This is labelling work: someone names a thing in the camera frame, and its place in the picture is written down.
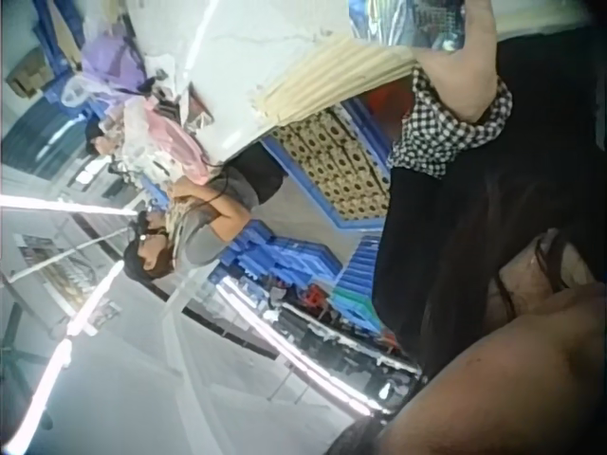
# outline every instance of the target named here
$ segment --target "stacked boxes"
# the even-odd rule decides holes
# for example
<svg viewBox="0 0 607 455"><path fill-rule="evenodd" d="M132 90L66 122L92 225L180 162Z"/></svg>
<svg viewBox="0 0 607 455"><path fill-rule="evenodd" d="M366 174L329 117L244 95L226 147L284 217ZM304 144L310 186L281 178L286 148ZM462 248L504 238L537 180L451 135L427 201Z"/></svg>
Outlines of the stacked boxes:
<svg viewBox="0 0 607 455"><path fill-rule="evenodd" d="M346 117L334 106L272 135L342 220L385 218L389 180Z"/></svg>
<svg viewBox="0 0 607 455"><path fill-rule="evenodd" d="M374 334L384 329L371 302L378 247L379 237L363 237L330 299L344 318Z"/></svg>
<svg viewBox="0 0 607 455"><path fill-rule="evenodd" d="M223 266L239 265L254 280L274 276L300 289L314 279L334 282L342 267L326 246L276 237L258 220L245 227L219 260Z"/></svg>

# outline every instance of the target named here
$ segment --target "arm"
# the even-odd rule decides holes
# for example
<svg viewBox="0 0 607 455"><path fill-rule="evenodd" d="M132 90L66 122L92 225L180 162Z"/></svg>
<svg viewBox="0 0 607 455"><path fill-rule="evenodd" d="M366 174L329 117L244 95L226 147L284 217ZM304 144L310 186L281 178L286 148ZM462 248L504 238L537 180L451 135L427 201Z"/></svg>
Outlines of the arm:
<svg viewBox="0 0 607 455"><path fill-rule="evenodd" d="M192 197L208 202L217 210L219 216L211 221L210 226L215 235L224 242L234 240L250 221L247 208L213 188L192 183L189 193Z"/></svg>
<svg viewBox="0 0 607 455"><path fill-rule="evenodd" d="M604 397L605 287L551 300L545 307L560 311L517 318L457 357L396 417L380 444L424 455L574 448Z"/></svg>

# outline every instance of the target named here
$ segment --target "red item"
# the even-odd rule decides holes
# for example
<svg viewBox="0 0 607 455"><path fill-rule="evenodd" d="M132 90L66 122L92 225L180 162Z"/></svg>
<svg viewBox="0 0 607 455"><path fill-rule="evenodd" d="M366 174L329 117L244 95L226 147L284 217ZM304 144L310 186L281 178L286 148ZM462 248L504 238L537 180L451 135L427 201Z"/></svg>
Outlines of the red item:
<svg viewBox="0 0 607 455"><path fill-rule="evenodd" d="M308 308L324 309L327 304L327 297L329 297L329 295L326 292L320 289L316 284L312 284L302 295L302 302Z"/></svg>

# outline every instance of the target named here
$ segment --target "fluorescent light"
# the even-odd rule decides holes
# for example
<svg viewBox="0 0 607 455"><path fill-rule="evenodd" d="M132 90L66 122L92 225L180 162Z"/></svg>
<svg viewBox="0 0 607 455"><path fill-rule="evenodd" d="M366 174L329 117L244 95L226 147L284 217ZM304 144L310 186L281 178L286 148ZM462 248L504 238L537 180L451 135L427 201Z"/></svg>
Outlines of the fluorescent light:
<svg viewBox="0 0 607 455"><path fill-rule="evenodd" d="M107 276L103 280L101 280L101 282L97 285L97 287L88 297L76 317L67 324L67 335L69 337L75 337L80 334L84 326L88 323L88 319L91 317L91 315L97 308L97 305L99 305L99 302L101 301L105 293L109 290L110 286L112 285L112 282L122 271L123 268L124 261L119 261L115 263L114 266L110 269Z"/></svg>
<svg viewBox="0 0 607 455"><path fill-rule="evenodd" d="M228 292L221 284L227 286L231 292ZM299 370L306 373L310 379L317 383L340 401L347 403L352 409L363 415L370 415L371 409L383 410L376 401L365 396L363 393L353 389L349 385L332 376L327 370L312 361L307 355L299 351L295 346L289 343L283 336L265 324L255 313L253 313L242 301L250 300L230 278L225 278L217 286L217 291L234 307L234 309L253 326L267 342L274 346L283 356L285 356Z"/></svg>
<svg viewBox="0 0 607 455"><path fill-rule="evenodd" d="M137 215L136 211L130 209L114 209L111 207L87 206L84 204L74 204L62 201L45 201L44 199L35 199L33 197L8 196L6 194L0 194L0 207L4 207L7 209L54 210L79 213L99 213L106 215Z"/></svg>
<svg viewBox="0 0 607 455"><path fill-rule="evenodd" d="M95 175L93 175L89 171L82 171L76 176L76 181L78 183L82 183L83 185L88 185L93 181L93 177L95 177Z"/></svg>
<svg viewBox="0 0 607 455"><path fill-rule="evenodd" d="M38 389L31 398L31 404L29 405L26 417L10 442L4 447L4 452L8 455L24 455L28 450L31 439L46 409L48 397L55 386L55 382L57 382L57 377L62 368L69 364L71 354L72 342L69 339L64 339L59 343L48 365L46 365L40 384L38 384Z"/></svg>
<svg viewBox="0 0 607 455"><path fill-rule="evenodd" d="M92 173L93 175L97 175L101 169L105 167L105 165L110 164L112 162L111 156L100 156L97 159L94 159L90 163L88 163L84 170L88 173Z"/></svg>
<svg viewBox="0 0 607 455"><path fill-rule="evenodd" d="M381 389L379 391L379 398L382 400L385 400L386 398L388 398L388 395L390 394L390 388L392 386L390 385L389 382L386 383L385 386L383 386L383 389Z"/></svg>
<svg viewBox="0 0 607 455"><path fill-rule="evenodd" d="M64 134L67 130L69 130L72 126L74 126L76 123L83 121L84 120L84 116L82 114L78 115L76 118L69 120L65 123L64 126L61 127L61 129L59 129L59 131L57 131L46 143L45 147L38 152L38 154L36 155L36 158L34 159L35 162L40 161L42 158L45 157L45 155L48 153L48 151L50 150L50 147L57 142Z"/></svg>
<svg viewBox="0 0 607 455"><path fill-rule="evenodd" d="M200 50L200 46L202 45L202 39L204 38L205 32L207 31L207 28L211 23L211 18L215 14L215 10L217 9L218 4L219 0L211 0L205 8L204 12L202 13L202 20L196 28L196 33L194 34L192 45L190 46L188 56L186 57L186 64L184 66L183 71L183 79L185 79L186 81L190 77L190 71L192 71L193 66L196 64L196 58L198 57L198 51Z"/></svg>

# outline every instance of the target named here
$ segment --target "gingham fabric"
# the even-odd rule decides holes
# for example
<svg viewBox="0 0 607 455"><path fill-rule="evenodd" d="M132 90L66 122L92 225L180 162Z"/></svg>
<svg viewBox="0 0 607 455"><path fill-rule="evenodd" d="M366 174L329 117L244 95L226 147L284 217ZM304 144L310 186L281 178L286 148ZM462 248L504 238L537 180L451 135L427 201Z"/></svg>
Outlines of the gingham fabric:
<svg viewBox="0 0 607 455"><path fill-rule="evenodd" d="M388 157L388 166L441 178L460 152L480 147L502 133L512 111L512 94L499 80L497 96L485 121L471 125L455 118L441 104L420 67L413 74L415 106L402 121L402 134Z"/></svg>

